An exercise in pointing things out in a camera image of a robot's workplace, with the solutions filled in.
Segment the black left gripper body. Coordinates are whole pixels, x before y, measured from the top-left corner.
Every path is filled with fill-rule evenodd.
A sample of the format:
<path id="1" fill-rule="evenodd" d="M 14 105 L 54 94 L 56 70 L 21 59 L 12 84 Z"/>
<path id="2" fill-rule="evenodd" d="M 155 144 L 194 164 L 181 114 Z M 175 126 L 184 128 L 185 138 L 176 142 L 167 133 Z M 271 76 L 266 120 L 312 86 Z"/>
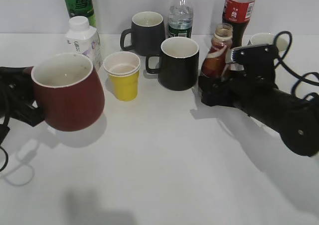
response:
<path id="1" fill-rule="evenodd" d="M 32 67 L 0 68 L 0 116 L 22 121 L 32 127 L 44 121 L 44 112 L 35 107 Z"/>

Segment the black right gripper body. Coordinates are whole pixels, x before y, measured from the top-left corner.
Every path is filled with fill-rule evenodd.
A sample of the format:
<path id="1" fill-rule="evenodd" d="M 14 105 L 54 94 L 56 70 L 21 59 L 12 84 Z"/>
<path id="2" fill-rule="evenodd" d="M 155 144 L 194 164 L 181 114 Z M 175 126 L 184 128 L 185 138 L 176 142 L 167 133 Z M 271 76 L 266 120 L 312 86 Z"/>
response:
<path id="1" fill-rule="evenodd" d="M 225 106 L 242 111 L 277 111 L 271 99 L 277 85 L 263 77 L 249 78 L 243 73 L 232 73 L 225 81 L 199 76 L 201 102 L 207 106 Z"/>

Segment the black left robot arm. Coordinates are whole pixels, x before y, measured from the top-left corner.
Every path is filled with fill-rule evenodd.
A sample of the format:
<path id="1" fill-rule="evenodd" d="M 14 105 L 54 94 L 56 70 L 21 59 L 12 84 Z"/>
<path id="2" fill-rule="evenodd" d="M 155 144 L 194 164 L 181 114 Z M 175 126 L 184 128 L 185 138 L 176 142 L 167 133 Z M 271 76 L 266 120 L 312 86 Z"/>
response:
<path id="1" fill-rule="evenodd" d="M 10 118 L 32 127 L 44 121 L 44 112 L 35 107 L 32 67 L 0 68 L 0 116 L 8 124 Z"/>

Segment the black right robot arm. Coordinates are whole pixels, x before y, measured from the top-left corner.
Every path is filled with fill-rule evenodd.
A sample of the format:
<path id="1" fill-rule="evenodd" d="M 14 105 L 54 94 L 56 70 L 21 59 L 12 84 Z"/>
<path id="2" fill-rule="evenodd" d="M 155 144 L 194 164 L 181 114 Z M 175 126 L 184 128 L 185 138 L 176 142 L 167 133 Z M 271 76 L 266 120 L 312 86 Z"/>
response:
<path id="1" fill-rule="evenodd" d="M 280 134 L 293 153 L 313 157 L 319 152 L 319 104 L 280 91 L 266 79 L 241 73 L 225 81 L 199 76 L 201 101 L 207 106 L 237 108 Z"/>

